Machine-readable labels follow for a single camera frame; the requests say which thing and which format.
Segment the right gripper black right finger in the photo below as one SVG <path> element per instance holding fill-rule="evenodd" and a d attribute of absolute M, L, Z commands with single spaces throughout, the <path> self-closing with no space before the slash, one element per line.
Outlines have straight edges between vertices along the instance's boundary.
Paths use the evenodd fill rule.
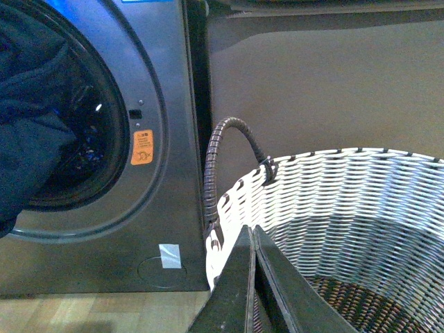
<path fill-rule="evenodd" d="M 297 271 L 259 226 L 255 289 L 265 332 L 356 332 Z"/>

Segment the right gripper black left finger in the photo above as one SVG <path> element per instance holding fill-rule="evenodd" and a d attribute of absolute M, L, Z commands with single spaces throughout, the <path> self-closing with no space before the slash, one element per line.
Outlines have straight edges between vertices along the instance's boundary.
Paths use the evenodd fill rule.
<path fill-rule="evenodd" d="M 189 332 L 253 332 L 256 252 L 253 232 L 243 226 L 234 248 Z"/>

